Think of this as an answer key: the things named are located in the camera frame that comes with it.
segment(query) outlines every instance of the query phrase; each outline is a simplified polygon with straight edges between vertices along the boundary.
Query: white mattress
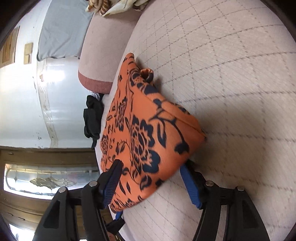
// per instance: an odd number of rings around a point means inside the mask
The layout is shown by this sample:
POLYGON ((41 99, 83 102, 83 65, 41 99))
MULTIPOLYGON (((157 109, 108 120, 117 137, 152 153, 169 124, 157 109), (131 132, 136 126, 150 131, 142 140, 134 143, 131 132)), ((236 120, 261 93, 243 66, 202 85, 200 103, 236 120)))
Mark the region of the white mattress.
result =
MULTIPOLYGON (((270 240, 284 240, 296 222, 296 43, 279 18, 260 0, 151 1, 128 52, 207 133, 192 157, 205 178, 243 185, 270 240)), ((124 211, 136 241, 192 241, 200 215, 179 172, 124 211)))

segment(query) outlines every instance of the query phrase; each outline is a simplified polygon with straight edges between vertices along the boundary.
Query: black plastic bracket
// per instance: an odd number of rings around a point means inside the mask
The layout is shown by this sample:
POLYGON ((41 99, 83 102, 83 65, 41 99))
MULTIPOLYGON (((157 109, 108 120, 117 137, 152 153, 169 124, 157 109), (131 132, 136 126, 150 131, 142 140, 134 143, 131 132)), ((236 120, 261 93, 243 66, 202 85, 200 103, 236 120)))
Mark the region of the black plastic bracket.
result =
POLYGON ((68 190, 62 187, 55 194, 42 216, 33 241, 79 241, 75 206, 82 206, 83 225, 88 241, 109 241, 107 230, 113 234, 125 224, 122 218, 105 226, 100 209, 110 204, 118 185, 123 164, 115 160, 109 171, 85 187, 68 190))
POLYGON ((223 241, 270 241, 258 211, 243 187, 221 188, 212 181, 206 182, 190 162, 186 167, 198 188, 200 209, 203 210, 193 241, 215 241, 222 205, 227 205, 223 241))

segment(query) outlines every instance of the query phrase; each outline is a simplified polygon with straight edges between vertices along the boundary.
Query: cushion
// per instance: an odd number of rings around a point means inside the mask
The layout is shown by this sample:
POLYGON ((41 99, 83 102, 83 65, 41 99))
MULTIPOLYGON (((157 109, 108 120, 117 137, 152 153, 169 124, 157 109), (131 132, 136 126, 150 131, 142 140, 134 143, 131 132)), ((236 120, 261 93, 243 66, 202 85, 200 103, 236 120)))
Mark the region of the cushion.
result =
POLYGON ((111 210, 116 213, 148 198, 205 140, 197 119, 167 101, 153 86, 153 72, 126 55, 101 140, 101 169, 123 162, 111 210))
MULTIPOLYGON (((284 240, 296 222, 296 43, 283 23, 260 0, 157 0, 129 52, 166 99, 198 117, 208 138, 191 157, 198 171, 244 186, 270 240, 284 240)), ((201 216, 179 172, 123 213, 137 241, 192 240, 201 216)))
POLYGON ((109 94, 120 59, 140 14, 130 10, 105 18, 99 14, 93 15, 78 67, 78 77, 85 88, 109 94))

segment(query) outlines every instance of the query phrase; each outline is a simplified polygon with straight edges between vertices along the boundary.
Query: wall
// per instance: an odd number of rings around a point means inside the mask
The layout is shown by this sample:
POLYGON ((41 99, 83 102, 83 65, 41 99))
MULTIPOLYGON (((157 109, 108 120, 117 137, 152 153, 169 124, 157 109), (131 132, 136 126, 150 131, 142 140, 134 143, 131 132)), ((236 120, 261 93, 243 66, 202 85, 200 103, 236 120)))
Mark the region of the wall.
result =
POLYGON ((15 63, 0 69, 0 146, 23 148, 86 148, 83 109, 89 92, 78 80, 76 58, 37 63, 38 41, 51 0, 41 0, 18 25, 15 63), (24 46, 33 42, 32 63, 23 64, 24 46), (46 81, 46 106, 40 92, 46 81), (44 107, 50 113, 47 118, 44 107))

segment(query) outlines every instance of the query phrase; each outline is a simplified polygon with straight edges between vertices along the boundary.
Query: pillow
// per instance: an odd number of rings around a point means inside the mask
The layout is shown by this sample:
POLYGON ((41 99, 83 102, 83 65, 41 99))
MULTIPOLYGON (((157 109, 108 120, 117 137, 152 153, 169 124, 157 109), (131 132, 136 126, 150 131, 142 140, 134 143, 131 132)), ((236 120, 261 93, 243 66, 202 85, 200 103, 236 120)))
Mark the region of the pillow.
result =
POLYGON ((140 70, 126 55, 101 139, 102 170, 116 159, 124 165, 113 212, 148 198, 205 140, 197 119, 166 100, 152 80, 152 70, 140 70))

